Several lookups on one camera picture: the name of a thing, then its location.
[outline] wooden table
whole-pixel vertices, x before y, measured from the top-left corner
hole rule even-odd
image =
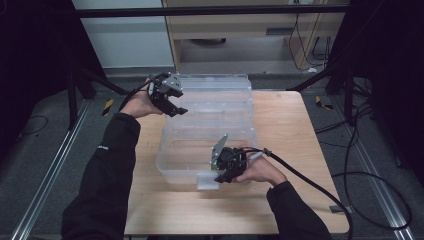
[[[327,164],[298,92],[253,91],[254,125],[259,148],[268,148],[338,197]],[[154,234],[275,234],[274,215],[265,194],[269,183],[223,184],[219,190],[198,191],[195,185],[166,183],[156,168],[164,116],[141,118],[137,164],[130,193],[125,233]],[[335,205],[273,159],[304,201],[323,219],[331,233],[345,233],[344,214]]]

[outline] white wall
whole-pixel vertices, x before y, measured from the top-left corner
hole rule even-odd
[[[76,9],[162,7],[161,0],[73,0],[73,3]],[[106,73],[108,69],[174,68],[164,17],[81,20]]]

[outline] gray floor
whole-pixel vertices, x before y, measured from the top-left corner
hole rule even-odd
[[[290,53],[282,38],[270,39],[227,39],[224,44],[210,42],[184,43],[182,52],[181,73],[204,74],[238,74],[247,73],[253,89],[284,90],[306,79],[313,73],[299,71],[290,61]],[[118,85],[130,89],[137,85],[139,79],[111,79]],[[315,129],[328,126],[342,120],[337,109],[328,110],[315,103],[315,97],[321,96],[323,101],[337,106],[343,99],[343,92],[335,96],[326,96],[323,91],[326,81],[320,81],[302,92],[305,106]],[[104,128],[117,106],[106,116],[101,116],[105,101],[114,98],[116,104],[122,97],[102,86],[97,86],[98,94],[90,101],[86,120],[83,122],[72,149],[62,169],[52,185],[50,194],[32,226],[31,236],[45,239],[58,239],[60,234],[61,212],[75,196],[82,171],[89,156],[100,141]],[[360,106],[366,98],[356,96],[355,105]],[[49,169],[50,163],[63,141],[68,124],[67,95],[58,93],[37,104],[24,132],[37,131],[22,136],[11,151],[6,166],[0,172],[0,239],[8,239],[9,235],[24,216],[38,186]],[[350,136],[349,128],[338,127],[332,131],[318,134],[325,159],[332,174],[343,171],[345,153]],[[378,123],[373,120],[372,113],[358,121],[359,141],[356,141],[349,154],[349,170],[364,170],[365,158],[369,159],[378,174],[390,181],[404,196],[413,211],[413,222],[410,232],[413,238],[401,238],[391,230],[376,227],[363,220],[357,213],[352,214],[354,220],[354,239],[424,239],[424,201],[423,187],[414,174],[407,169],[398,168],[395,155],[387,143]],[[348,205],[341,178],[334,178],[341,200]],[[374,183],[364,177],[349,177],[349,193],[355,205],[375,221],[388,225],[384,199],[378,199]],[[403,204],[393,197],[394,204],[399,207],[400,214],[406,218]],[[169,239],[267,239],[266,236],[160,236],[160,240]],[[346,236],[334,236],[334,239],[346,239]]]

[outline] transparent storage box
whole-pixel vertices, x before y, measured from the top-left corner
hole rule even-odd
[[[247,75],[182,75],[184,95],[171,97],[184,115],[166,117],[156,159],[168,183],[217,189],[220,172],[211,170],[212,147],[228,135],[226,147],[257,147],[252,89]]]

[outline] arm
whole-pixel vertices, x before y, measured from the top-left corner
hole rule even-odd
[[[300,198],[287,177],[265,158],[249,160],[246,171],[233,182],[245,180],[269,182],[273,186],[267,192],[267,199],[277,222],[280,239],[331,239],[324,222]]]
[[[113,116],[85,168],[78,196],[63,212],[63,239],[123,239],[140,134],[136,118],[149,114],[162,112],[140,91]]]

